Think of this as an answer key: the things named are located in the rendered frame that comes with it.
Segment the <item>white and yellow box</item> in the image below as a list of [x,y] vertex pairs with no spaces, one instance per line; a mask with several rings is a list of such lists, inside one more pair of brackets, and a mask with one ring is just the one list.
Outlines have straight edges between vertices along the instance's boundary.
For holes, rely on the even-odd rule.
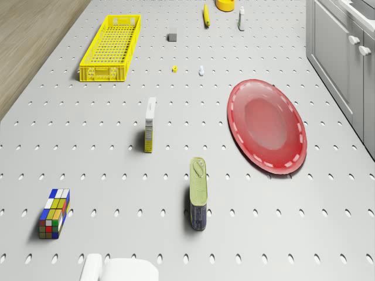
[[153,146],[153,131],[154,131],[154,116],[155,116],[156,98],[150,97],[146,108],[145,117],[145,146],[146,153],[152,152]]

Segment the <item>flat-sided can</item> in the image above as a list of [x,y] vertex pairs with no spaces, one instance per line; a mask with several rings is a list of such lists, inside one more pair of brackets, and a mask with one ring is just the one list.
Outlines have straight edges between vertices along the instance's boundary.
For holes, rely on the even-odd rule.
[[207,178],[203,158],[190,161],[190,221],[195,230],[202,231],[207,222]]

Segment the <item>red plate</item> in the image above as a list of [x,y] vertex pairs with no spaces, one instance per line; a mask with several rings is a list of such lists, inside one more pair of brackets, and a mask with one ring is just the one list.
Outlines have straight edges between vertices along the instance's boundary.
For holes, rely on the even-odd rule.
[[256,79],[237,84],[229,96],[227,119],[239,148],[258,167],[288,174],[302,166],[307,150],[304,124],[274,85]]

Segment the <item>yellow basket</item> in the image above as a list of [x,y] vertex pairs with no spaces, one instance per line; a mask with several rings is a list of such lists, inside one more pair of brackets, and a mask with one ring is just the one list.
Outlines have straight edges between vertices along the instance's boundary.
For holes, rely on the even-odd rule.
[[106,16],[80,62],[80,81],[125,81],[140,29],[140,15]]

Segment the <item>yellow bowl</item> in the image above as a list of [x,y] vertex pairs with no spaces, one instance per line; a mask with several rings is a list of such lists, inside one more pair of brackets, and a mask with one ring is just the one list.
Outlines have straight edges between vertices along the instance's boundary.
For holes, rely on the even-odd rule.
[[235,0],[215,0],[216,7],[223,12],[234,10]]

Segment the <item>puzzle cube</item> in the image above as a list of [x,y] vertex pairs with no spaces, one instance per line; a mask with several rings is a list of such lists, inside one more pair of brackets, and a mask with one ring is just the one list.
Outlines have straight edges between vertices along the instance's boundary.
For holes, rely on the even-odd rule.
[[39,218],[39,238],[58,239],[70,208],[70,190],[53,189]]

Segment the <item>white cabinet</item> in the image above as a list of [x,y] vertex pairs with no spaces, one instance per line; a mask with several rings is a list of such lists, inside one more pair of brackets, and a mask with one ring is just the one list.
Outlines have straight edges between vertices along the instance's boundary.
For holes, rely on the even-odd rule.
[[306,56],[375,160],[375,0],[306,0]]

